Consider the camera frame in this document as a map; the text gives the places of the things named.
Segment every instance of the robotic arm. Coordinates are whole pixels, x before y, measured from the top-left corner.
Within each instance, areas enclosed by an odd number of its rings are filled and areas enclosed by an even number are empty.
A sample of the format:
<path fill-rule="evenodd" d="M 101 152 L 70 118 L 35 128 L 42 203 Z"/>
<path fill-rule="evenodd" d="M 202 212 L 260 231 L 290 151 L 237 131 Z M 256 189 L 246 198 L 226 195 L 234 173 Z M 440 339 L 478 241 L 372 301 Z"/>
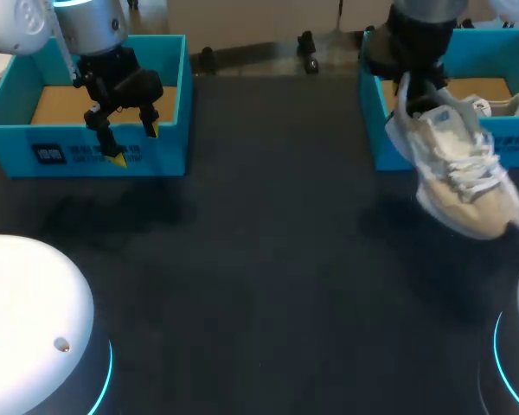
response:
<path fill-rule="evenodd" d="M 107 118 L 119 108 L 139 108 L 147 136 L 157 137 L 153 103 L 163 87 L 122 46 L 128 34 L 119 0 L 0 0 L 0 52 L 33 54 L 53 33 L 74 86 L 84 86 L 96 102 L 84 115 L 86 126 L 96 131 L 102 154 L 126 167 Z M 80 57 L 76 66 L 71 55 Z"/>
<path fill-rule="evenodd" d="M 519 22 L 519 0 L 490 0 L 494 10 Z M 448 49 L 458 17 L 468 0 L 394 0 L 388 20 L 365 44 L 369 70 L 398 80 L 412 73 L 412 95 L 422 94 L 425 81 L 445 86 L 440 58 Z"/>

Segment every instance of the shoe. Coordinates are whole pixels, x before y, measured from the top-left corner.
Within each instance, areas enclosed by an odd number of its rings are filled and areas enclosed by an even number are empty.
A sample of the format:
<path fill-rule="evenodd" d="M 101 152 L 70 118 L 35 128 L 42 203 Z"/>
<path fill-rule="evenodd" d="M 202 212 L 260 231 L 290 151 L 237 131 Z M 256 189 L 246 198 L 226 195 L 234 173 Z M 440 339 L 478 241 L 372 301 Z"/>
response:
<path fill-rule="evenodd" d="M 410 82 L 410 74 L 404 74 L 387 133 L 417 169 L 420 205 L 473 239 L 498 238 L 510 224 L 519 228 L 519 193 L 471 103 L 453 98 L 445 88 L 432 88 L 429 101 L 420 102 L 425 108 L 416 113 L 418 103 L 407 105 Z"/>
<path fill-rule="evenodd" d="M 485 117 L 519 117 L 519 93 L 506 101 L 487 101 L 477 95 L 464 99 L 475 108 L 481 118 Z"/>

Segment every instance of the dark table surface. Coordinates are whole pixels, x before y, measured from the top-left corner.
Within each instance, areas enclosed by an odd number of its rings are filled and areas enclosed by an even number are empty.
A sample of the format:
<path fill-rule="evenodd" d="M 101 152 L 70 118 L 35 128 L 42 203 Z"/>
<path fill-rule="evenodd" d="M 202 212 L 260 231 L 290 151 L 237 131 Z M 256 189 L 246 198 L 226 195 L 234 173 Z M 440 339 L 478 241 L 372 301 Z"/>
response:
<path fill-rule="evenodd" d="M 355 76 L 195 89 L 183 178 L 0 170 L 0 233 L 85 274 L 123 413 L 482 414 L 480 338 L 519 234 L 457 236 L 420 212 L 413 173 L 375 173 Z"/>

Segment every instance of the blue box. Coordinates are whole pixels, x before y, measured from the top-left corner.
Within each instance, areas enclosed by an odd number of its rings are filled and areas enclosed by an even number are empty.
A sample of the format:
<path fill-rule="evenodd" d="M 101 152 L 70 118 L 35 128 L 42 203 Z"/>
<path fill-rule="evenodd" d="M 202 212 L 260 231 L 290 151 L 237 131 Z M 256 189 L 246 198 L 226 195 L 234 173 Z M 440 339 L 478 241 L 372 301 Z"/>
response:
<path fill-rule="evenodd" d="M 519 29 L 456 29 L 442 61 L 451 78 L 504 78 L 511 93 L 519 93 Z M 385 132 L 390 114 L 381 80 L 364 62 L 360 101 L 376 169 L 411 169 Z M 519 117 L 482 118 L 481 125 L 494 135 L 502 165 L 519 167 Z"/>
<path fill-rule="evenodd" d="M 173 121 L 159 124 L 157 139 L 147 137 L 142 124 L 112 124 L 116 141 L 128 149 L 127 169 L 96 154 L 96 134 L 86 128 L 82 113 L 81 124 L 31 125 L 43 88 L 71 85 L 51 39 L 38 53 L 12 59 L 0 81 L 0 164 L 9 177 L 184 174 L 193 87 L 186 38 L 135 35 L 124 45 L 134 49 L 142 67 L 159 73 L 164 86 L 176 86 Z"/>

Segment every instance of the blue light ring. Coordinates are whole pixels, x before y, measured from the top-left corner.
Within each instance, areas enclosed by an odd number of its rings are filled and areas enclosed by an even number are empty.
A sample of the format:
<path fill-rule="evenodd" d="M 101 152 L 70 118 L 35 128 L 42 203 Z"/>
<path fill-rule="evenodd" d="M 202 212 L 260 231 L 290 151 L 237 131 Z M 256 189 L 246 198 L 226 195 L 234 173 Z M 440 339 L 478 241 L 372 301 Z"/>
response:
<path fill-rule="evenodd" d="M 92 0 L 66 0 L 64 2 L 54 2 L 54 7 L 78 6 L 79 4 L 88 3 Z"/>
<path fill-rule="evenodd" d="M 498 325 L 500 324 L 500 319 L 502 318 L 502 313 L 500 313 L 500 316 L 498 317 L 498 320 L 496 322 L 496 327 L 494 328 L 494 359 L 496 360 L 496 365 L 498 367 L 498 371 L 500 372 L 500 375 L 502 376 L 502 380 L 504 385 L 508 388 L 509 393 L 511 393 L 511 396 L 515 398 L 517 403 L 519 404 L 519 396 L 517 395 L 516 391 L 513 390 L 513 387 L 511 387 L 511 384 L 508 381 L 508 378 L 505 377 L 505 373 L 502 370 L 502 365 L 500 364 L 500 358 L 498 357 Z"/>
<path fill-rule="evenodd" d="M 112 378 L 112 370 L 113 370 L 113 349 L 112 349 L 112 343 L 111 342 L 109 342 L 109 343 L 110 343 L 110 366 L 107 369 L 106 382 L 104 382 L 104 387 L 102 388 L 102 392 L 100 393 L 100 396 L 96 400 L 96 403 L 94 404 L 93 409 L 90 410 L 88 415 L 93 415 L 98 410 L 98 407 L 99 407 L 100 403 L 102 402 L 102 399 L 106 395 L 107 387 L 110 385 L 110 379 Z"/>

